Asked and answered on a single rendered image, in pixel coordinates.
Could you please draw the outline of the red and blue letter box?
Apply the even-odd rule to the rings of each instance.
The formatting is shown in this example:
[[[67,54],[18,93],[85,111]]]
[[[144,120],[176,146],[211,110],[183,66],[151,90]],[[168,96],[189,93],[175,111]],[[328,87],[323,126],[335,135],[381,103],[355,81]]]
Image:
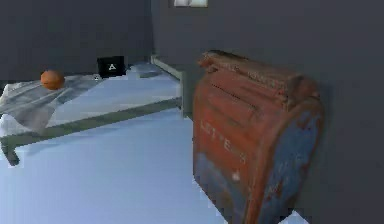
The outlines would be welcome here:
[[[314,80],[221,50],[199,61],[193,175],[228,224],[279,224],[292,210],[320,140]]]

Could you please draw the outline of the grey pillow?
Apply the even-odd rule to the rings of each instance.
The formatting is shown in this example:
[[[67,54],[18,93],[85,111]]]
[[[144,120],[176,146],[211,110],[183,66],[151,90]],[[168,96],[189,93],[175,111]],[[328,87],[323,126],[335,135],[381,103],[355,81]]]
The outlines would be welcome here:
[[[136,72],[140,78],[151,78],[162,73],[162,69],[154,64],[133,65],[130,70]]]

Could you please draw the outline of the grey framed bed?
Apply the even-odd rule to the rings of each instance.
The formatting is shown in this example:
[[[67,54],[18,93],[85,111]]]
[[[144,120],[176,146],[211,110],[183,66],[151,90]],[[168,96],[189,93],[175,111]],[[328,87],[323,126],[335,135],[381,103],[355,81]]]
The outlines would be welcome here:
[[[162,69],[151,78],[140,78],[129,69],[122,76],[102,82],[79,97],[59,106],[47,126],[34,132],[12,116],[0,114],[0,150],[11,166],[19,164],[15,149],[87,129],[183,106],[183,73],[152,56],[147,63]]]

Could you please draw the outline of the black laptop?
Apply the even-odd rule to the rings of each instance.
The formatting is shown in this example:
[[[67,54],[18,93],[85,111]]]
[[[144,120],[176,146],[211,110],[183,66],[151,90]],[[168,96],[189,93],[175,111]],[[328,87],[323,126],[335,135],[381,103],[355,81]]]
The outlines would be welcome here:
[[[98,58],[97,65],[98,65],[98,74],[102,78],[122,76],[126,74],[123,56]]]

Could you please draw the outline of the white framed picture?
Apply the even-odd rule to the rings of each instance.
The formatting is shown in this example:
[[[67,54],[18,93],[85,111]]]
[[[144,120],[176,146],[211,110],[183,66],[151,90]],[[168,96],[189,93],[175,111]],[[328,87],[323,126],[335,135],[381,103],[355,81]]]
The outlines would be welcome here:
[[[208,0],[173,0],[175,7],[192,7],[192,8],[206,8],[208,7]]]

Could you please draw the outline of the orange basketball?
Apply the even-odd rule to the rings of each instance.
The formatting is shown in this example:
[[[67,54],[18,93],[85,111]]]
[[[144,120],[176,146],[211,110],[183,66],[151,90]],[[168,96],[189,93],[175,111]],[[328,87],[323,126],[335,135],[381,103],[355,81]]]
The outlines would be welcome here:
[[[64,76],[54,70],[46,70],[41,74],[41,84],[49,90],[58,90],[64,86]]]

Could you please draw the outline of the grey blanket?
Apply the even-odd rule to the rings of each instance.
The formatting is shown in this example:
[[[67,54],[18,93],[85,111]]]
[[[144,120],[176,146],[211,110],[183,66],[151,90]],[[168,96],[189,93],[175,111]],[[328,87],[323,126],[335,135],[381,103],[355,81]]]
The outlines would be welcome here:
[[[66,77],[58,90],[49,90],[39,81],[7,84],[0,97],[0,114],[12,116],[31,131],[41,132],[59,106],[101,82],[98,75],[75,75]]]

